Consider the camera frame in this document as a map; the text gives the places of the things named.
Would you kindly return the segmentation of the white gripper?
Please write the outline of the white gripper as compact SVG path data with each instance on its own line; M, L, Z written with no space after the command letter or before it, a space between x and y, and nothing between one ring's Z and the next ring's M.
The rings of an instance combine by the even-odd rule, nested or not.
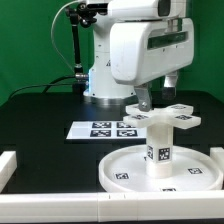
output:
M193 60L192 20L183 19L179 32L167 33L167 30L167 21L154 21L116 23L110 31L112 76L119 84L135 86L138 108L143 112L152 109L147 82L167 74L162 98L172 100L179 77L176 70L190 65Z

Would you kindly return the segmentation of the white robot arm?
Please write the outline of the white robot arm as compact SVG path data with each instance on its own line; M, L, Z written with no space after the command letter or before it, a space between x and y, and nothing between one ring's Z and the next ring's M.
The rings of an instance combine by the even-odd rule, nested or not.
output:
M162 96L176 95L178 70L192 63L194 26L187 0L87 0L94 64L85 96L103 105L136 97L152 108L149 84L164 77Z

